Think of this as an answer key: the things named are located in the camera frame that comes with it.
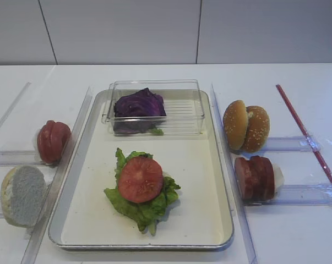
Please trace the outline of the red tomato slice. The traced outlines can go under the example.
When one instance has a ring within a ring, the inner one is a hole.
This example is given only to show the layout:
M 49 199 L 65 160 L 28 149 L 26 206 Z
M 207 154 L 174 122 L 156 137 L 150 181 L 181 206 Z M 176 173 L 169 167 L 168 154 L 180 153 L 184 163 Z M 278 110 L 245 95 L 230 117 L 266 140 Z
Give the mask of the red tomato slice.
M 126 200 L 139 204 L 158 196 L 163 186 L 161 166 L 149 157 L 133 157 L 122 168 L 118 191 Z

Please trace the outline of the small green lettuce scrap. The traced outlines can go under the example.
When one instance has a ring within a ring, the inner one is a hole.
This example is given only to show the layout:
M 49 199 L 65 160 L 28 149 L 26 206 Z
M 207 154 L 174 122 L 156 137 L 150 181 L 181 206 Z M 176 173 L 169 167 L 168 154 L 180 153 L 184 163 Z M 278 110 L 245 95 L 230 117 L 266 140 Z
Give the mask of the small green lettuce scrap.
M 149 129 L 148 132 L 153 134 L 153 135 L 163 135 L 164 134 L 162 129 L 159 129 L 159 128 L 156 128 L 156 127 Z

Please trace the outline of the meat patty slice outer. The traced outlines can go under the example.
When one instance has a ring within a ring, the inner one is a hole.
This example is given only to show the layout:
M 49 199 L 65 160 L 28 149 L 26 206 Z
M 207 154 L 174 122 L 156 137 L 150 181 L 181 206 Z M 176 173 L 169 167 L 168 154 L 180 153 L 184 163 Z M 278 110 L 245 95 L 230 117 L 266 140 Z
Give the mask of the meat patty slice outer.
M 251 169 L 246 159 L 242 157 L 235 159 L 235 173 L 240 186 L 242 199 L 251 199 L 253 195 L 253 181 Z

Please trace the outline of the meat patty slice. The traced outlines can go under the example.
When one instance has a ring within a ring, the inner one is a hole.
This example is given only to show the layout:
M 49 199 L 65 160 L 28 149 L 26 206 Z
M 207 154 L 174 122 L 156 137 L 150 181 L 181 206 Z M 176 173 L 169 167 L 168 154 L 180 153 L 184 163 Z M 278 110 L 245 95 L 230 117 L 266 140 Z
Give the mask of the meat patty slice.
M 263 200 L 266 189 L 266 171 L 262 158 L 259 156 L 252 156 L 249 160 L 249 167 L 253 179 L 252 199 Z
M 266 187 L 263 195 L 264 200 L 270 200 L 275 194 L 274 169 L 271 161 L 266 157 L 261 157 L 266 172 Z
M 246 159 L 242 157 L 235 159 L 235 173 L 240 186 L 242 199 L 251 199 L 253 195 L 253 181 L 251 169 Z

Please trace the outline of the green lettuce leaf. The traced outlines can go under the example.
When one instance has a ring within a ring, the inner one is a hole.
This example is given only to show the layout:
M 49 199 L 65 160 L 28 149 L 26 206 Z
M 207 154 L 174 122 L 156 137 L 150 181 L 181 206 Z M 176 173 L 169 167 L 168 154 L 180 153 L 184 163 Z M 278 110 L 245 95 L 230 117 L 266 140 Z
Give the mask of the green lettuce leaf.
M 153 159 L 152 154 L 139 151 L 133 151 L 128 156 L 125 156 L 123 151 L 117 148 L 115 152 L 115 157 L 117 158 L 115 169 L 116 187 L 104 189 L 104 194 L 118 213 L 135 221 L 140 232 L 149 231 L 154 236 L 158 222 L 170 209 L 170 206 L 178 200 L 177 190 L 181 187 L 162 170 L 164 182 L 161 192 L 156 198 L 143 203 L 133 203 L 123 198 L 118 191 L 120 173 L 131 158 L 138 156 Z

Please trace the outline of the meat patty slice middle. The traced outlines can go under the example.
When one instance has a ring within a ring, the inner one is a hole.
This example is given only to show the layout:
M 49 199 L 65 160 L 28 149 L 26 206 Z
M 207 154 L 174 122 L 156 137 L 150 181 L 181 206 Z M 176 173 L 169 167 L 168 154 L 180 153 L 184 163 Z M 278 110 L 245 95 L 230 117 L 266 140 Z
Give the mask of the meat patty slice middle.
M 266 189 L 266 171 L 262 158 L 259 156 L 252 156 L 249 160 L 249 167 L 253 179 L 252 199 L 263 200 Z

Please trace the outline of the meat patty slice inner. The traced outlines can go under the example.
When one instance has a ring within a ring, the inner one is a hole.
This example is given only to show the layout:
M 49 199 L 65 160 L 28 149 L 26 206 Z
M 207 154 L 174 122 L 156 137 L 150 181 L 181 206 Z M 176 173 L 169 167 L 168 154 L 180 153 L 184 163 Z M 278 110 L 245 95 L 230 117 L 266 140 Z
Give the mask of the meat patty slice inner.
M 266 172 L 266 187 L 263 195 L 264 200 L 270 200 L 275 194 L 274 169 L 271 161 L 266 157 L 261 157 Z

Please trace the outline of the stacked tomato slices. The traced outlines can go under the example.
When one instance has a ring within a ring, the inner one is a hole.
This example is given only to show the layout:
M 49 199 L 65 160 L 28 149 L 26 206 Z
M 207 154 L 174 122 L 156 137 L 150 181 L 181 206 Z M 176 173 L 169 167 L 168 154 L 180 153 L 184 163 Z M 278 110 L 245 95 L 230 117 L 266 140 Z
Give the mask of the stacked tomato slices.
M 47 164 L 58 162 L 71 136 L 68 125 L 48 120 L 40 129 L 36 143 L 40 158 Z

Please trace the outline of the white bread slice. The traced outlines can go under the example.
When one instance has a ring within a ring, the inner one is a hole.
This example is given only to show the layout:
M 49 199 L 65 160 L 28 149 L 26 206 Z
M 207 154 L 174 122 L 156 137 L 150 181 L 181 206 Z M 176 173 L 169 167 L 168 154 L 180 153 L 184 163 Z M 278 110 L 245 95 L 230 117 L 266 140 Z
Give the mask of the white bread slice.
M 31 228 L 40 215 L 47 191 L 43 173 L 29 165 L 16 166 L 1 184 L 1 208 L 7 223 Z

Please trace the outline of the clear plastic container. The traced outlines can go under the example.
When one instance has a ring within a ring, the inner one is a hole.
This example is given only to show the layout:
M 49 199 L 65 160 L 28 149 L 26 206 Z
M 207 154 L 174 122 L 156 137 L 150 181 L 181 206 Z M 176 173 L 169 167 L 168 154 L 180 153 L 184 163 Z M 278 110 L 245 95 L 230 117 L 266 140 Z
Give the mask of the clear plastic container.
M 110 133 L 115 136 L 152 136 L 153 134 L 118 134 L 113 126 L 117 121 L 144 121 L 147 117 L 115 118 L 113 107 L 123 96 L 128 96 L 148 87 L 162 96 L 166 116 L 149 117 L 155 127 L 162 129 L 163 135 L 200 134 L 205 117 L 202 95 L 198 81 L 186 80 L 132 80 L 116 81 L 110 85 L 106 103 L 102 112 L 102 122 L 108 125 Z

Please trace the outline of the purple cabbage wedge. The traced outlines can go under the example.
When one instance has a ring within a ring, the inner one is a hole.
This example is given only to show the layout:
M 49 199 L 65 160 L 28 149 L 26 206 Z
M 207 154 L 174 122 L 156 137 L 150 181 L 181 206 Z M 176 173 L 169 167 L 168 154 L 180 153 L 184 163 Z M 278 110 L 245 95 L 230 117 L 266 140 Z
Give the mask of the purple cabbage wedge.
M 121 97 L 113 107 L 115 118 L 147 117 L 144 121 L 117 121 L 113 129 L 118 134 L 146 133 L 155 128 L 149 117 L 166 116 L 162 96 L 152 93 L 148 87 Z

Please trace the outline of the sesame bun half back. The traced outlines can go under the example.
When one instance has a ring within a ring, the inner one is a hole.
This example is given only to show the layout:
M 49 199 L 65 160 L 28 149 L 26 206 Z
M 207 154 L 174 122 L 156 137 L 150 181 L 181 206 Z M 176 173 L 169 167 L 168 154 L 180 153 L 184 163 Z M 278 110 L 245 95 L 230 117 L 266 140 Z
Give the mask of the sesame bun half back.
M 244 144 L 248 127 L 248 116 L 244 102 L 236 100 L 230 103 L 222 120 L 229 147 L 233 150 L 239 150 Z

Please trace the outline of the sesame bun half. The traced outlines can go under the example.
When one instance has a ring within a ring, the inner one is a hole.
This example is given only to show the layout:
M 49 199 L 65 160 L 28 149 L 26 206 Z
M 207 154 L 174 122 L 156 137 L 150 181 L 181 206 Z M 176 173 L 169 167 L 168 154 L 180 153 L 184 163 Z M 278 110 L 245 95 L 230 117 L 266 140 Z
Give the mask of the sesame bun half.
M 248 127 L 248 116 L 244 102 L 236 100 L 230 103 L 222 120 L 229 147 L 233 150 L 239 150 L 244 144 Z
M 246 110 L 248 127 L 241 150 L 247 153 L 255 153 L 266 143 L 270 131 L 270 118 L 261 106 L 248 106 Z

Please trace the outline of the metal baking tray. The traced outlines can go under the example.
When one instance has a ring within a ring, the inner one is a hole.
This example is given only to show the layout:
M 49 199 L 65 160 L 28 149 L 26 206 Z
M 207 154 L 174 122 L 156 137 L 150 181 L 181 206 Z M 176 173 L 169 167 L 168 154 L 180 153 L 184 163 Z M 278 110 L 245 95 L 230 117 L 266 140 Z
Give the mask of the metal baking tray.
M 107 96 L 95 98 L 51 218 L 51 241 L 72 250 L 225 248 L 234 227 L 207 94 L 201 94 L 204 129 L 190 136 L 114 136 L 101 121 Z M 152 154 L 181 187 L 155 235 L 140 232 L 104 194 L 116 185 L 117 149 Z

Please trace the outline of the sesame bun half front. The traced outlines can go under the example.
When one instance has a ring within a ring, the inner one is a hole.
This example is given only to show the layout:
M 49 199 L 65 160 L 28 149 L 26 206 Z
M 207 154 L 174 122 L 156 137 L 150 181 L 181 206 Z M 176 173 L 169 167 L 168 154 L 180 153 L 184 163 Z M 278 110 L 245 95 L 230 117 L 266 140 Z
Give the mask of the sesame bun half front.
M 246 110 L 248 127 L 241 150 L 247 153 L 255 153 L 266 143 L 270 131 L 270 118 L 261 106 L 248 106 Z

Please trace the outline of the red plastic strip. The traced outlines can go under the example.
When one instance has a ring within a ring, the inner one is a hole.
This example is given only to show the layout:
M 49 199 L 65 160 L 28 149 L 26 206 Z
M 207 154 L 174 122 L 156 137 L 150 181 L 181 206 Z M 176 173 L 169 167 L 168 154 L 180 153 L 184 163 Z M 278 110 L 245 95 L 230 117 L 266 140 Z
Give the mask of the red plastic strip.
M 295 111 L 293 105 L 291 104 L 289 98 L 286 96 L 283 88 L 281 87 L 280 84 L 275 85 L 279 94 L 281 95 L 285 105 L 287 106 L 288 110 L 290 111 L 293 119 L 295 120 L 296 124 L 298 125 L 301 133 L 303 136 L 306 138 L 306 142 L 310 146 L 311 150 L 313 151 L 318 163 L 320 164 L 322 170 L 324 171 L 325 175 L 327 176 L 328 180 L 330 181 L 332 185 L 332 171 L 329 168 L 328 164 L 326 163 L 325 159 L 323 158 L 322 154 L 320 153 L 317 144 L 315 141 L 312 139 L 311 135 L 305 128 L 303 122 L 301 121 L 300 117 L 298 116 L 297 112 Z

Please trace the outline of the long clear rail right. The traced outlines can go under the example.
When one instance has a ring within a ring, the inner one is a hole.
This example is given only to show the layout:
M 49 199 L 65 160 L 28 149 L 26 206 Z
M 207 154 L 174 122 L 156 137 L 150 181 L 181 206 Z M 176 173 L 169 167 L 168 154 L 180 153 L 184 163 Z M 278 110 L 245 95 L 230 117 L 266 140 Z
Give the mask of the long clear rail right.
M 221 149 L 224 154 L 228 179 L 230 181 L 231 191 L 235 202 L 236 215 L 238 217 L 238 222 L 240 224 L 241 236 L 243 238 L 243 242 L 246 248 L 248 263 L 258 263 L 257 254 L 252 240 L 252 235 L 248 226 L 246 212 L 244 209 L 243 201 L 241 199 L 240 188 L 238 187 L 235 171 L 232 164 L 230 149 L 227 146 L 226 135 L 222 123 L 222 115 L 220 113 L 213 84 L 210 85 L 210 97 L 213 104 L 213 112 L 214 112 L 216 127 L 218 128 L 219 131 L 219 140 L 221 142 Z

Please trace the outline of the long clear rail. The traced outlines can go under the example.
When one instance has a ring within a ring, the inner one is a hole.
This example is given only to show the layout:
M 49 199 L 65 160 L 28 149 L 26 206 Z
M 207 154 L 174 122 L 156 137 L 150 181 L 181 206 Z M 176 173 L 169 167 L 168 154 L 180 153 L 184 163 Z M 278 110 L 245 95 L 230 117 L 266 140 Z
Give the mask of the long clear rail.
M 222 123 L 222 115 L 220 113 L 213 84 L 210 85 L 210 97 L 213 104 L 213 112 L 214 112 L 216 127 L 218 128 L 219 131 L 219 140 L 221 142 L 221 149 L 224 154 L 228 179 L 230 181 L 231 191 L 235 202 L 236 215 L 238 217 L 238 222 L 240 224 L 241 236 L 243 238 L 243 242 L 246 248 L 248 263 L 258 263 L 257 254 L 252 240 L 252 235 L 248 226 L 246 212 L 244 209 L 243 201 L 241 199 L 240 188 L 238 187 L 235 171 L 232 164 L 230 149 L 227 146 L 226 135 Z
M 79 134 L 83 127 L 85 117 L 88 113 L 88 109 L 89 109 L 91 100 L 92 100 L 92 90 L 91 90 L 91 88 L 88 88 L 86 91 L 83 103 L 81 105 L 80 111 L 78 113 L 77 119 L 75 121 L 70 139 L 66 143 L 66 146 L 64 148 L 63 155 L 62 155 L 61 161 L 58 165 L 58 168 L 56 170 L 55 176 L 53 178 L 52 183 L 50 184 L 50 186 L 48 188 L 48 191 L 47 191 L 47 194 L 46 194 L 46 197 L 44 200 L 44 204 L 43 204 L 41 212 L 40 212 L 39 220 L 37 221 L 36 225 L 32 229 L 31 237 L 29 239 L 28 245 L 24 252 L 23 258 L 21 259 L 21 264 L 34 263 L 36 260 L 37 253 L 40 249 L 40 245 L 41 245 L 42 239 L 45 235 L 45 230 L 47 228 L 47 225 L 48 225 L 48 222 L 50 219 L 50 215 L 52 213 L 55 202 L 57 200 L 58 193 L 61 189 L 63 179 L 68 170 L 68 165 L 69 165 L 70 159 L 73 155 L 75 146 L 78 142 Z

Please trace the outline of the clear rail under bun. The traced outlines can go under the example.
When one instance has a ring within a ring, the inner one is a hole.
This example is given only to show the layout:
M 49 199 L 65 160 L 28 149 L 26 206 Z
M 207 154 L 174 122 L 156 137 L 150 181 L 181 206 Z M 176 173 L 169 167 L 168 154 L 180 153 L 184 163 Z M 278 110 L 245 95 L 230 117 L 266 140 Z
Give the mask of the clear rail under bun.
M 320 150 L 319 142 L 312 137 Z M 269 137 L 259 152 L 312 152 L 304 136 Z

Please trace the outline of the clear rail under patties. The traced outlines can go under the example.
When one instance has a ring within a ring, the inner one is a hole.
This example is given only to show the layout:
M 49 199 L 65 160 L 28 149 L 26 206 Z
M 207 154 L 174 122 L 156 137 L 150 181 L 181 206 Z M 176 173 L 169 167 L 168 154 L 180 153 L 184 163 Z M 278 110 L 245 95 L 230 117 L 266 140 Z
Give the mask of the clear rail under patties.
M 244 201 L 246 206 L 332 206 L 331 185 L 283 185 L 271 200 Z

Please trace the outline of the far left clear rail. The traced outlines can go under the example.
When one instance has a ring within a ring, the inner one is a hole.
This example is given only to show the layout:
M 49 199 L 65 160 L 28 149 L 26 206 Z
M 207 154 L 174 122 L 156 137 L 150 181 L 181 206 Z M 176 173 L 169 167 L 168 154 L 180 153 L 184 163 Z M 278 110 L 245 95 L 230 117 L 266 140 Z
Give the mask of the far left clear rail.
M 21 91 L 18 93 L 16 98 L 13 100 L 13 102 L 10 104 L 10 106 L 7 108 L 5 113 L 2 115 L 0 118 L 0 128 L 2 127 L 3 123 L 7 120 L 13 109 L 16 107 L 18 102 L 21 100 L 21 98 L 25 95 L 27 92 L 28 88 L 30 87 L 31 82 L 27 82 L 24 87 L 21 89 Z

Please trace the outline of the clear rail under tomatoes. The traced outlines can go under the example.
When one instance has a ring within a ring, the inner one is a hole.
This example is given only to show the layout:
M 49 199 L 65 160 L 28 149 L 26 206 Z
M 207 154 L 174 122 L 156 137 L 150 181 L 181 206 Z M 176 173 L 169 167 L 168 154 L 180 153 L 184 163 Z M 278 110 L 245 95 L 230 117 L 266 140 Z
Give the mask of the clear rail under tomatoes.
M 45 164 L 36 151 L 0 151 L 0 166 Z

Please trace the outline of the long clear rail left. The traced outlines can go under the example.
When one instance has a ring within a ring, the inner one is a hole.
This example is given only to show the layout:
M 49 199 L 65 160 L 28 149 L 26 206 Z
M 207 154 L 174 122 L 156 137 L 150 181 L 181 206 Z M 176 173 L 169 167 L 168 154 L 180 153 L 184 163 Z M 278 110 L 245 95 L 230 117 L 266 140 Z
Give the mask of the long clear rail left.
M 68 170 L 68 165 L 69 165 L 70 159 L 73 155 L 75 146 L 78 142 L 79 134 L 83 127 L 85 117 L 88 113 L 88 109 L 89 109 L 91 100 L 92 100 L 92 90 L 91 90 L 91 88 L 88 88 L 86 91 L 83 103 L 81 105 L 80 111 L 78 113 L 77 119 L 75 121 L 70 139 L 66 143 L 66 146 L 64 148 L 63 155 L 62 155 L 61 161 L 58 165 L 58 168 L 56 170 L 55 176 L 53 178 L 52 183 L 50 184 L 50 186 L 48 188 L 48 191 L 47 191 L 47 194 L 46 194 L 46 197 L 44 200 L 44 204 L 43 204 L 41 212 L 40 212 L 39 220 L 37 221 L 36 225 L 32 229 L 31 237 L 29 239 L 28 245 L 24 252 L 23 258 L 21 259 L 21 264 L 34 263 L 36 260 L 37 253 L 40 249 L 40 245 L 41 245 L 42 239 L 45 235 L 45 230 L 47 228 L 47 225 L 48 225 L 48 222 L 50 219 L 50 215 L 52 213 L 55 202 L 57 200 L 58 193 L 61 189 L 63 179 Z

